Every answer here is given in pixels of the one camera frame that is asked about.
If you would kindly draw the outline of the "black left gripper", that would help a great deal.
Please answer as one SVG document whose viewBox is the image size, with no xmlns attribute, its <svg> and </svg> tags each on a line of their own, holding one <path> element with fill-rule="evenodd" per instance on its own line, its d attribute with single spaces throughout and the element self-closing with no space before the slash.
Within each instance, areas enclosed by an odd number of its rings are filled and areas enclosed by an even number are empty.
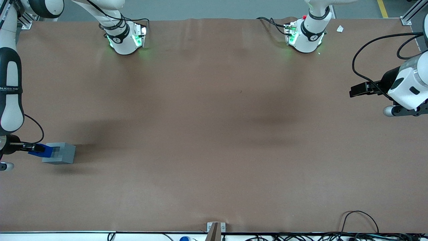
<svg viewBox="0 0 428 241">
<path fill-rule="evenodd" d="M 350 98 L 362 95 L 381 95 L 379 88 L 381 88 L 382 92 L 386 95 L 395 82 L 399 70 L 400 67 L 396 67 L 384 73 L 381 78 L 381 87 L 379 87 L 379 81 L 373 83 L 366 81 L 352 86 L 350 89 Z"/>
</svg>

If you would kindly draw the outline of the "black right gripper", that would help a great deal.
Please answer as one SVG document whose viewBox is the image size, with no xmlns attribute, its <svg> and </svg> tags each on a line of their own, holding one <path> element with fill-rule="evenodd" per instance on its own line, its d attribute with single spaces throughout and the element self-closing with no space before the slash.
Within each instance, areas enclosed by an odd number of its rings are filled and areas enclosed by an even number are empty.
<svg viewBox="0 0 428 241">
<path fill-rule="evenodd" d="M 40 143 L 21 143 L 16 135 L 2 136 L 2 155 L 10 155 L 17 151 L 28 152 L 31 154 L 44 153 L 46 147 Z"/>
</svg>

